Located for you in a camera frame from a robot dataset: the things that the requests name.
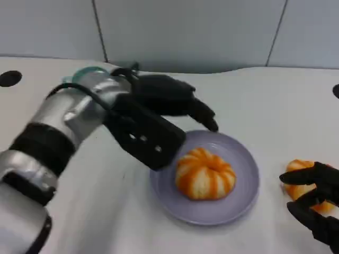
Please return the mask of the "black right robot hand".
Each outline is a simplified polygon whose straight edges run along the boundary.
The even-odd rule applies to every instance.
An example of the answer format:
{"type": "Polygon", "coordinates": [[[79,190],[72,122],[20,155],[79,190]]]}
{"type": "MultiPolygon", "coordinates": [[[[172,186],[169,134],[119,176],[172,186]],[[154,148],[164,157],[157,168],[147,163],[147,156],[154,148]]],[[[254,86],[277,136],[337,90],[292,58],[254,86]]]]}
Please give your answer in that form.
{"type": "Polygon", "coordinates": [[[324,201],[338,206],[338,170],[315,162],[312,167],[283,173],[279,179],[288,185],[316,185],[295,201],[287,202],[287,209],[312,232],[314,239],[328,245],[332,253],[338,253],[338,219],[311,209],[324,201]]]}

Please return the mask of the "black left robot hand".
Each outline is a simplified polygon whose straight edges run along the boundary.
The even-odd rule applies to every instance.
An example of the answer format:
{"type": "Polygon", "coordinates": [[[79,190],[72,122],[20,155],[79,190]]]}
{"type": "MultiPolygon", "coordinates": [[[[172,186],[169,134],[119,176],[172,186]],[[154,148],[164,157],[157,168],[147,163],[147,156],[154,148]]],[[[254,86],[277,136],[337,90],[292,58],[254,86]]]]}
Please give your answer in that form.
{"type": "Polygon", "coordinates": [[[189,116],[209,131],[218,132],[215,112],[195,95],[195,87],[166,75],[139,76],[133,97],[161,116],[189,116]]]}

